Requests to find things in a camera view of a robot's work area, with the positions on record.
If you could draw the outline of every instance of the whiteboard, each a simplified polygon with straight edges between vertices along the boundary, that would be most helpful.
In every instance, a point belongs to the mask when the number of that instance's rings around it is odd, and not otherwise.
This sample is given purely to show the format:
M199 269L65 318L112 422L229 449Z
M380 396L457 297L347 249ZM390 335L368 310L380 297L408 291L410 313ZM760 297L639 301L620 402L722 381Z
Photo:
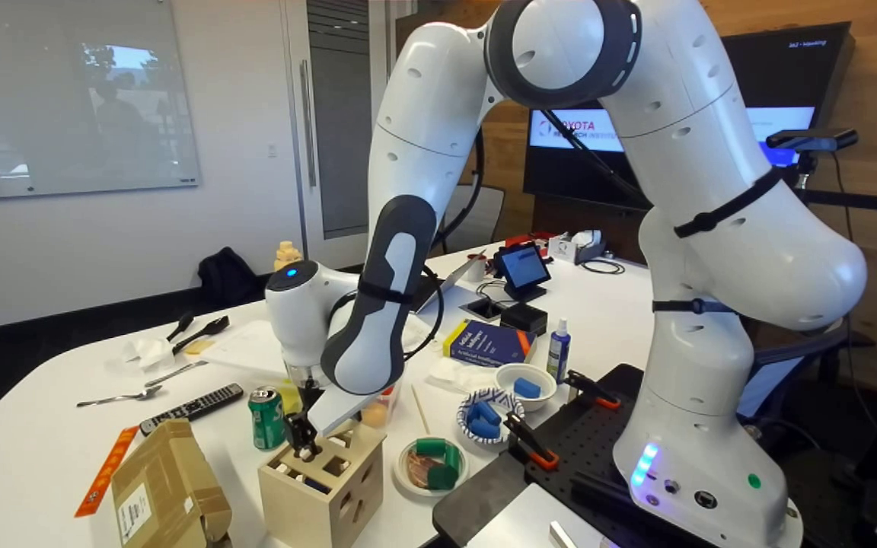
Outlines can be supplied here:
M166 0L0 0L0 197L199 187Z

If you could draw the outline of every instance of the door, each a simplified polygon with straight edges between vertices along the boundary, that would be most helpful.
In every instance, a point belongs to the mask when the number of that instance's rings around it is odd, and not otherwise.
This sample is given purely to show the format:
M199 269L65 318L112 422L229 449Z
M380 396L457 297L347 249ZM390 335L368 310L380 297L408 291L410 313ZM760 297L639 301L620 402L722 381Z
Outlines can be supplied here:
M333 269L365 255L368 147L390 62L387 6L287 3L306 254Z

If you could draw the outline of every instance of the spray bottle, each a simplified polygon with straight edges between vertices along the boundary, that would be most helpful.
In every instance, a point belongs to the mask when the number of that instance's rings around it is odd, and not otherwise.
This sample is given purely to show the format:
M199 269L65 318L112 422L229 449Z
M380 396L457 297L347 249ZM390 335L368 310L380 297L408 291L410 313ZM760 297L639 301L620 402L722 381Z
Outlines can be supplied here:
M567 320L562 320L558 332L552 332L552 348L549 348L549 374L565 384L567 377L567 353L569 353L569 332Z

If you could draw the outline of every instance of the office chair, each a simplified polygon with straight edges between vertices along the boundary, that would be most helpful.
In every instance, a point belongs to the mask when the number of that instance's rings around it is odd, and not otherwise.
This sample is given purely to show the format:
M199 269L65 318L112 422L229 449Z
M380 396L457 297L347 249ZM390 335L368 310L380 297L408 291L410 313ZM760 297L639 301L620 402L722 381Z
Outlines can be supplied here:
M462 208L470 208L475 187L457 187L442 227L449 227ZM490 245L504 215L504 188L481 187L470 215L445 239L445 254Z

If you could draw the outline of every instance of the paper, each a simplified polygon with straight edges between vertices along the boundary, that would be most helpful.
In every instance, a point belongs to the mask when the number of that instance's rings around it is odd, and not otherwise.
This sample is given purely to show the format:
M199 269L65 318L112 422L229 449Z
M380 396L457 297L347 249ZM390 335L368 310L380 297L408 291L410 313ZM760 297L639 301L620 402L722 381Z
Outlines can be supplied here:
M569 537L576 548L615 548L599 531L569 513L540 483L526 483L467 548L504 548L504 544L558 544L552 523Z

